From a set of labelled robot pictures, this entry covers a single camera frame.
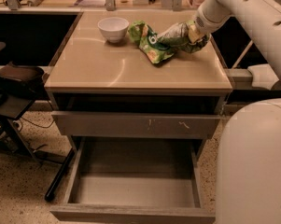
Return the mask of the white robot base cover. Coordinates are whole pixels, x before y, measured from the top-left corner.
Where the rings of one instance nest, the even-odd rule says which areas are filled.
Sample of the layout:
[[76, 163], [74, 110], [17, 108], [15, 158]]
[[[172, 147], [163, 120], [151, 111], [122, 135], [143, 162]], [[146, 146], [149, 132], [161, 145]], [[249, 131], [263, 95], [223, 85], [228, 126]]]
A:
[[269, 64], [252, 65], [247, 70], [252, 75], [251, 85], [254, 88], [262, 88], [268, 91], [277, 88], [281, 89], [281, 81]]

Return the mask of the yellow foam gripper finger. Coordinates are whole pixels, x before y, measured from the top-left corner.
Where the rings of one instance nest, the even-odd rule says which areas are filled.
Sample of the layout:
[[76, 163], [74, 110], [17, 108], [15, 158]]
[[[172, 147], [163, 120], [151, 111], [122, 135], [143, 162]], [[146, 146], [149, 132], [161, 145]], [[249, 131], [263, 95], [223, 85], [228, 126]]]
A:
[[191, 25], [189, 28], [189, 40], [191, 43], [196, 43], [204, 35], [196, 28], [196, 25]]

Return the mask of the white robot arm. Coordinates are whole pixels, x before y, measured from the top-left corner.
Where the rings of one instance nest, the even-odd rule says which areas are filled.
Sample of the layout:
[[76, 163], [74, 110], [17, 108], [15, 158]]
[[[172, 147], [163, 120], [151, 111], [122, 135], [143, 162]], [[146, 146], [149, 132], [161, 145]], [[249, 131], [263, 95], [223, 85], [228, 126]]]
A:
[[[267, 61], [250, 67], [253, 87], [281, 83], [281, 5], [204, 0], [194, 32], [215, 32], [230, 16]], [[218, 147], [216, 224], [281, 224], [281, 99], [247, 105], [226, 123]]]

